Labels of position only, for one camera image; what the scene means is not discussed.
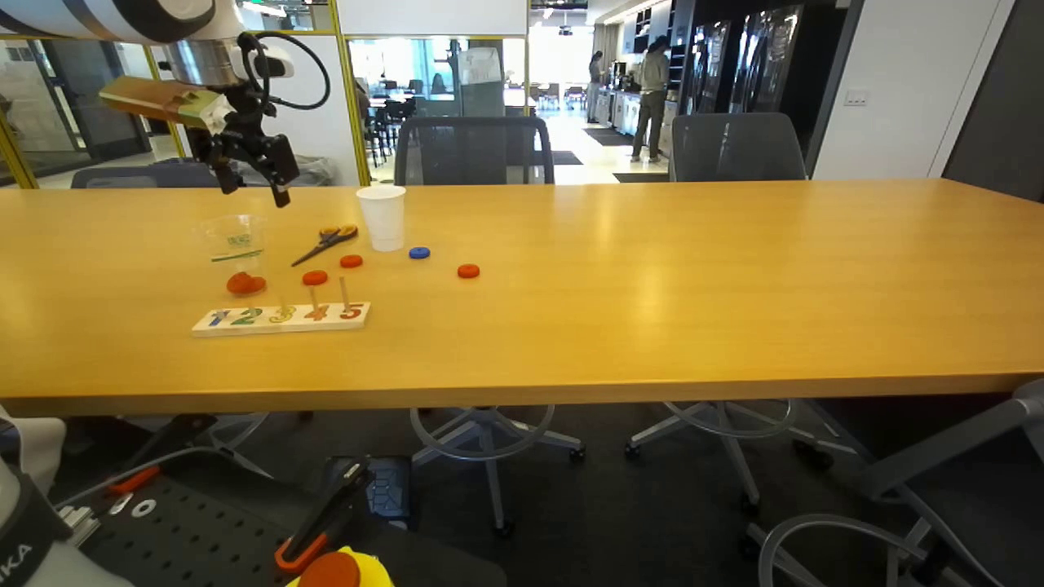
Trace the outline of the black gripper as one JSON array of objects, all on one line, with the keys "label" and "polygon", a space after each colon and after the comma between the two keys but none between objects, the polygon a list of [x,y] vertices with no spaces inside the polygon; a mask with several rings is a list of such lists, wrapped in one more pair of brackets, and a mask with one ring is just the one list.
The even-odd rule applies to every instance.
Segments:
[{"label": "black gripper", "polygon": [[232,194],[240,177],[232,162],[259,169],[275,194],[278,209],[291,206],[291,181],[300,177],[296,157],[283,133],[268,133],[265,119],[278,114],[271,98],[251,80],[225,84],[221,98],[232,103],[225,126],[208,137],[206,159],[219,179],[219,188]]}]

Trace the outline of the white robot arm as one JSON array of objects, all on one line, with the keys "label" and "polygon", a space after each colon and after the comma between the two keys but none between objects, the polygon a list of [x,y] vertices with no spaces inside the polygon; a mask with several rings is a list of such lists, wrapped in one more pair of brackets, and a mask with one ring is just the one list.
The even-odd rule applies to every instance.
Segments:
[{"label": "white robot arm", "polygon": [[271,80],[291,64],[265,50],[265,33],[244,28],[236,0],[0,0],[0,28],[33,38],[216,44],[212,80],[120,76],[99,98],[123,114],[185,126],[194,157],[221,192],[237,192],[240,169],[256,169],[278,209],[291,201],[296,152],[283,133],[265,131],[278,114]]}]

